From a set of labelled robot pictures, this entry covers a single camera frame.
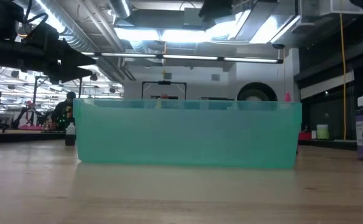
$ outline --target person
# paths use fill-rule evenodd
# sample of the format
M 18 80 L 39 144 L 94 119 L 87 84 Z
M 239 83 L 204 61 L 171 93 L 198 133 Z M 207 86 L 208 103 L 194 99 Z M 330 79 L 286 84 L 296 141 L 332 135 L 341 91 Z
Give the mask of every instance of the person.
M 55 129 L 64 131 L 73 121 L 72 109 L 76 94 L 71 91 L 67 93 L 67 99 L 60 102 L 52 113 L 52 123 L 55 124 Z

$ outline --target white wall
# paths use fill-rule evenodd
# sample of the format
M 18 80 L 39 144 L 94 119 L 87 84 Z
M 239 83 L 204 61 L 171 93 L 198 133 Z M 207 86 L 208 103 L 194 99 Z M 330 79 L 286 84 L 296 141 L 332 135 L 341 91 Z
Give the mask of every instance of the white wall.
M 151 96 L 160 96 L 166 94 L 168 96 L 177 96 L 184 99 L 182 92 L 176 85 L 158 85 L 150 83 L 144 85 L 144 99 L 150 99 Z M 127 82 L 124 85 L 126 99 L 141 99 L 142 82 Z M 187 84 L 187 100 L 199 100 L 202 97 L 222 97 L 227 98 L 227 85 L 203 85 L 203 84 Z
M 162 67 L 130 67 L 129 70 L 136 77 L 136 82 L 126 82 L 125 98 L 140 99 L 142 81 L 162 80 Z M 187 100 L 197 100 L 202 97 L 220 97 L 236 99 L 241 88 L 252 82 L 261 82 L 271 87 L 278 100 L 282 101 L 285 92 L 289 91 L 292 101 L 299 101 L 298 87 L 293 81 L 293 76 L 299 72 L 299 51 L 290 49 L 284 64 L 264 63 L 236 63 L 228 73 L 222 68 L 186 68 L 165 67 L 171 72 L 173 82 L 187 82 Z M 212 74 L 220 74 L 221 81 L 211 81 Z M 175 85 L 160 86 L 153 84 L 144 92 L 144 98 L 167 94 L 184 99 L 184 93 Z
M 163 80 L 162 67 L 129 67 L 133 76 L 137 81 L 125 82 L 124 97 L 127 99 L 140 99 L 142 81 L 160 81 Z M 198 68 L 189 67 L 165 67 L 166 72 L 172 73 L 172 82 L 187 82 L 187 100 L 199 100 L 202 97 L 221 97 L 227 98 L 227 83 L 228 72 L 224 72 L 222 68 Z M 220 81 L 211 81 L 212 74 L 219 74 Z M 176 85 L 158 85 L 152 84 L 144 92 L 144 98 L 151 96 L 160 96 L 167 94 L 168 96 L 177 96 L 179 99 L 184 99 L 182 92 Z
M 293 76 L 297 73 L 299 73 L 298 49 L 290 49 L 285 63 L 281 65 L 236 63 L 229 74 L 229 97 L 235 99 L 245 85 L 261 82 L 274 90 L 278 100 L 283 100 L 285 92 L 289 91 L 292 101 L 299 101 L 298 87 L 293 81 Z

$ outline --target pipe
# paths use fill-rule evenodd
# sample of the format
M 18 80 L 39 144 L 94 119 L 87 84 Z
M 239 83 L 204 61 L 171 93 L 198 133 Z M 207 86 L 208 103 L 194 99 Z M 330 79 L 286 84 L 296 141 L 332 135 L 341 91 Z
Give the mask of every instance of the pipe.
M 93 23 L 95 24 L 95 26 L 100 30 L 100 32 L 104 35 L 104 37 L 111 44 L 111 46 L 114 47 L 115 50 L 122 51 L 121 48 L 115 42 L 115 40 L 112 39 L 109 36 L 109 34 L 105 31 L 105 29 L 103 28 L 103 26 L 95 18 L 95 16 L 93 15 L 93 13 L 90 11 L 90 9 L 88 8 L 88 6 L 86 5 L 85 1 L 84 0 L 78 0 L 78 2 L 81 5 L 81 7 L 88 13 L 88 16 L 90 17 L 90 19 L 93 21 Z
M 116 17 L 124 19 L 132 14 L 132 4 L 130 0 L 108 0 L 109 7 Z
M 129 43 L 131 43 L 132 48 L 140 53 L 140 54 L 148 54 L 149 53 L 149 48 L 147 46 L 147 44 L 145 43 L 145 41 L 143 40 L 136 40 L 136 41 L 129 41 Z
M 24 10 L 27 9 L 29 0 L 15 0 L 16 4 L 22 6 Z M 81 27 L 71 18 L 70 15 L 59 5 L 58 2 L 53 0 L 36 0 L 33 1 L 31 12 L 40 14 L 46 12 L 51 17 L 55 17 L 65 27 L 65 31 L 61 33 L 64 35 L 67 43 L 77 51 L 95 51 L 99 48 L 93 41 L 82 31 Z
M 111 27 L 110 25 L 108 25 L 107 20 L 100 13 L 100 10 L 97 8 L 97 5 L 95 5 L 92 2 L 92 0 L 85 0 L 85 2 L 90 7 L 90 9 L 92 10 L 92 12 L 99 18 L 99 21 L 104 26 L 104 28 L 108 31 L 109 35 L 113 38 L 113 40 L 115 41 L 115 43 L 117 43 L 117 45 L 121 49 L 121 51 L 124 51 L 124 49 L 122 47 L 122 42 L 119 39 L 119 37 L 117 36 L 117 34 L 115 33 L 114 28 Z

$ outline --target small bottle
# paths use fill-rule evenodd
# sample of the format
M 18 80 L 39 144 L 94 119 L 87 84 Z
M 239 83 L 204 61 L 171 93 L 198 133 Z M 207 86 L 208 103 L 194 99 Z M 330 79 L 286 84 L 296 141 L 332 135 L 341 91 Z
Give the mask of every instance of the small bottle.
M 67 127 L 67 131 L 65 133 L 65 145 L 66 146 L 74 146 L 75 145 L 75 125 L 74 122 L 71 122 Z

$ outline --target workbench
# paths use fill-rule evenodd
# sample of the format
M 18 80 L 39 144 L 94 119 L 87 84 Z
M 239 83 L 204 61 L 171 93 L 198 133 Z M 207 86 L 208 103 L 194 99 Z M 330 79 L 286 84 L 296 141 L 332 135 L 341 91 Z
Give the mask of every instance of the workbench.
M 363 223 L 363 161 L 302 146 L 294 170 L 117 166 L 0 144 L 0 223 Z

